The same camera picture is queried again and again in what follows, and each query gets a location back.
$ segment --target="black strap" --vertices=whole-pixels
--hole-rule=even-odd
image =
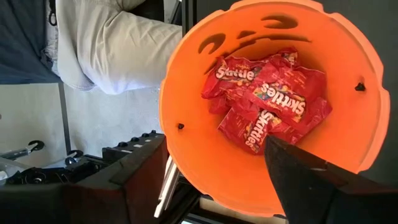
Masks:
[[[49,23],[51,26],[57,25],[57,15],[55,13],[55,0],[49,0],[50,3],[50,15],[49,15]]]

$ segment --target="jack-o'-lantern bucket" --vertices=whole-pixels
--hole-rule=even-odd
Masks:
[[[303,66],[326,73],[326,97],[333,107],[298,147],[358,173],[373,163],[387,132],[390,101],[382,87],[382,62],[342,15],[297,0],[240,1],[214,12],[183,37],[170,58],[160,122],[182,174],[238,212],[284,213],[264,158],[244,152],[217,130],[223,116],[210,114],[210,101],[201,97],[206,74],[222,55],[256,60],[291,46]],[[366,90],[356,91],[358,83]]]

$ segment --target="orange bucket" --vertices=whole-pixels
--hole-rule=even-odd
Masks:
[[[160,122],[184,176],[225,207],[251,215],[283,214],[262,156],[236,147],[218,130],[201,98],[220,55],[260,59],[294,46],[301,63],[327,75],[333,111],[298,147],[351,172],[368,169],[382,146],[390,101],[383,65],[350,21],[313,1],[247,0],[200,21],[173,53],[160,94]],[[366,91],[355,91],[364,83]],[[185,125],[178,129],[178,124]]]

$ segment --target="concrete floor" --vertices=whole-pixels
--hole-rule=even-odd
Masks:
[[[176,0],[164,1],[168,21]],[[109,96],[98,89],[84,93],[65,86],[65,96],[72,149],[100,156],[102,147],[160,131],[157,87]],[[0,85],[0,114],[0,152],[38,139],[47,147],[19,162],[41,167],[65,157],[57,84]]]

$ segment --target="beige pants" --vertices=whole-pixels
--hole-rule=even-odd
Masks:
[[[57,0],[57,70],[67,85],[118,94],[160,84],[182,29],[126,12],[142,2]]]

